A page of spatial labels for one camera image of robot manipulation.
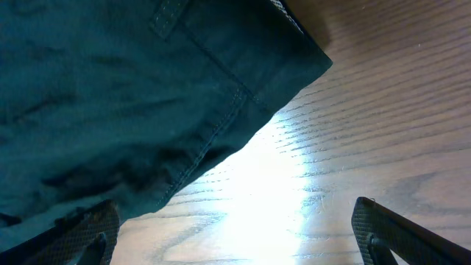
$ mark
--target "shorts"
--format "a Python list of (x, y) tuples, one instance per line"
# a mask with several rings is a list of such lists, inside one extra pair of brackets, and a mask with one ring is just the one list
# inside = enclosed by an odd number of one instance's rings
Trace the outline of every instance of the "shorts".
[(158, 211), (330, 66), (269, 0), (0, 1), (0, 251)]

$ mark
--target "wood grain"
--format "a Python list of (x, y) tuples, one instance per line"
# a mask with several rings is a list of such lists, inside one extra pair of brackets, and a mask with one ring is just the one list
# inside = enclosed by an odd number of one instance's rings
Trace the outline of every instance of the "wood grain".
[(361, 264), (359, 196), (471, 247), (471, 1), (292, 0), (334, 66), (113, 265)]

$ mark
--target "belt loop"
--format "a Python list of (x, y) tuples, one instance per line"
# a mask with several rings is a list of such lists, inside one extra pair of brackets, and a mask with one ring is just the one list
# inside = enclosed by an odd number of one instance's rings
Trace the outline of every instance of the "belt loop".
[(190, 0), (163, 0), (151, 21), (151, 28), (167, 39)]

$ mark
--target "wooden surface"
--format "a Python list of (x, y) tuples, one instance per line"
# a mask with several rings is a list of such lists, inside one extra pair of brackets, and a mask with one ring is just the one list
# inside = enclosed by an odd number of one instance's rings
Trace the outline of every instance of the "wooden surface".
[(113, 265), (361, 264), (359, 196), (471, 248), (471, 1), (292, 0), (334, 67)]

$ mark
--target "black object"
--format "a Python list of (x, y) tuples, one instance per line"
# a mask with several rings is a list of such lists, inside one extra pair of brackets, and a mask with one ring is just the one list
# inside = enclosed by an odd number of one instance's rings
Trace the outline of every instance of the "black object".
[(52, 229), (0, 253), (0, 264), (108, 265), (118, 231), (118, 213), (107, 200), (57, 220)]
[(397, 264), (391, 250), (408, 264), (471, 264), (471, 251), (364, 197), (352, 226), (366, 265)]

